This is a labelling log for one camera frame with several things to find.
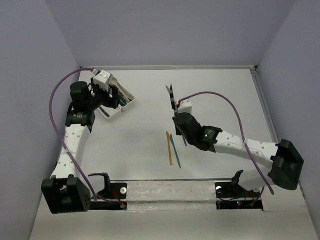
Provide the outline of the beige plastic spoon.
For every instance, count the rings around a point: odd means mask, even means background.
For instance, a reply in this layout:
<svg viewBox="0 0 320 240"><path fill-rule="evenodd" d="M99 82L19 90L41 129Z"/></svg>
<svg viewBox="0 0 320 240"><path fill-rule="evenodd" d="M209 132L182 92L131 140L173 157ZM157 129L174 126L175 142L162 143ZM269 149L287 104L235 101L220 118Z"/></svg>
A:
<svg viewBox="0 0 320 240"><path fill-rule="evenodd" d="M111 79L110 84L116 86L117 88L119 87L119 82L115 77Z"/></svg>

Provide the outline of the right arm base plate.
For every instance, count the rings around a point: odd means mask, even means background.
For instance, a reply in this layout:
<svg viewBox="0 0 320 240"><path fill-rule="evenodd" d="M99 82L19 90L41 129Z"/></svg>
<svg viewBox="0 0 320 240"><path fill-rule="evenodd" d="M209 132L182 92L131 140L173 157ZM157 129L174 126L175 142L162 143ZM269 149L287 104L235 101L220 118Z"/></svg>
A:
<svg viewBox="0 0 320 240"><path fill-rule="evenodd" d="M246 190L229 181L216 182L214 186L217 210L263 209L261 197L264 187L261 190Z"/></svg>

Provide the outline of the steel knife dark handle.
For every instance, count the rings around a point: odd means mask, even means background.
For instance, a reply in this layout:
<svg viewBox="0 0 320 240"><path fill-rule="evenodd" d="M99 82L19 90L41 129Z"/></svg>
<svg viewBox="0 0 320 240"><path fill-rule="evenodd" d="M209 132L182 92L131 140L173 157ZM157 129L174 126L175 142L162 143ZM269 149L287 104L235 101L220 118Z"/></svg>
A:
<svg viewBox="0 0 320 240"><path fill-rule="evenodd" d="M99 107L99 110L100 110L107 118L110 117L110 115L109 115L102 107Z"/></svg>

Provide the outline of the gold spoon teal handle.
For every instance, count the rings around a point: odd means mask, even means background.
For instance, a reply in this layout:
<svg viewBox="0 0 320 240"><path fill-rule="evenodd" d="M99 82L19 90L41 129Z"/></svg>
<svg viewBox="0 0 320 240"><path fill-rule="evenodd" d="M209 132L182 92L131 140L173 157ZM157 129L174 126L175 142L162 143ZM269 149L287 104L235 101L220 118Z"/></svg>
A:
<svg viewBox="0 0 320 240"><path fill-rule="evenodd" d="M127 103L124 100L120 100L119 104L124 107Z"/></svg>

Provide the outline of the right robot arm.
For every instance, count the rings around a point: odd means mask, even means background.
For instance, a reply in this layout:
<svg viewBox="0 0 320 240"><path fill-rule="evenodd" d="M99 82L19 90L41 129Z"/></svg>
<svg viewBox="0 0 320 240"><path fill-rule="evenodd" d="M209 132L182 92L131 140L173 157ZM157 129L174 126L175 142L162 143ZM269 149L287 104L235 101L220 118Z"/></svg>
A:
<svg viewBox="0 0 320 240"><path fill-rule="evenodd" d="M183 136L189 145L256 163L253 170L240 169L232 177L230 190L235 196L271 185L290 191L297 189L304 160L291 141L242 140L218 127L200 125L187 112L179 113L172 119L177 135Z"/></svg>

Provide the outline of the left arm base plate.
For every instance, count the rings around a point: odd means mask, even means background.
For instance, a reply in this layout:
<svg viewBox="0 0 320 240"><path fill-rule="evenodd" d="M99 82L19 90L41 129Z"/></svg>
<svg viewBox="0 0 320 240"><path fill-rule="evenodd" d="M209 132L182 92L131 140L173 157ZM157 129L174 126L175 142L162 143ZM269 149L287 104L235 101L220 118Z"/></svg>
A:
<svg viewBox="0 0 320 240"><path fill-rule="evenodd" d="M105 187L97 192L97 201L91 198L88 206L89 210L122 211L127 210L127 191L126 182L111 182L110 189Z"/></svg>

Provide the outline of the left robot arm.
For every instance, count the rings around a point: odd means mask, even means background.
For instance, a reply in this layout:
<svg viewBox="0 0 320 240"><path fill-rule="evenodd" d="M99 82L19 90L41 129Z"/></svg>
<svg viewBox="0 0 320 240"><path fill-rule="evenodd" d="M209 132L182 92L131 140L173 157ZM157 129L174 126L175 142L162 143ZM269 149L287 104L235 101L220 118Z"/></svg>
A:
<svg viewBox="0 0 320 240"><path fill-rule="evenodd" d="M91 200L110 194L104 180L94 186L81 169L86 143L100 106L117 108L120 92L114 85L78 81L70 85L71 103L67 109L64 134L59 134L61 151L51 176L41 183L41 191L52 214L86 212Z"/></svg>

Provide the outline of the steel knife pink handle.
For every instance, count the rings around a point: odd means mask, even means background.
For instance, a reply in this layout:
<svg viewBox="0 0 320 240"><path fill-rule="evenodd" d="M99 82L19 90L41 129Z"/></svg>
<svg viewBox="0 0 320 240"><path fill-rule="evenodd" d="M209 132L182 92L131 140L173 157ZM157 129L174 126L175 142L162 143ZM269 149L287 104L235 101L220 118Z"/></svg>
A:
<svg viewBox="0 0 320 240"><path fill-rule="evenodd" d="M170 97L171 108L173 109L173 115L176 116L178 114L178 107L175 101L172 85L170 85L170 87L168 88L168 93Z"/></svg>

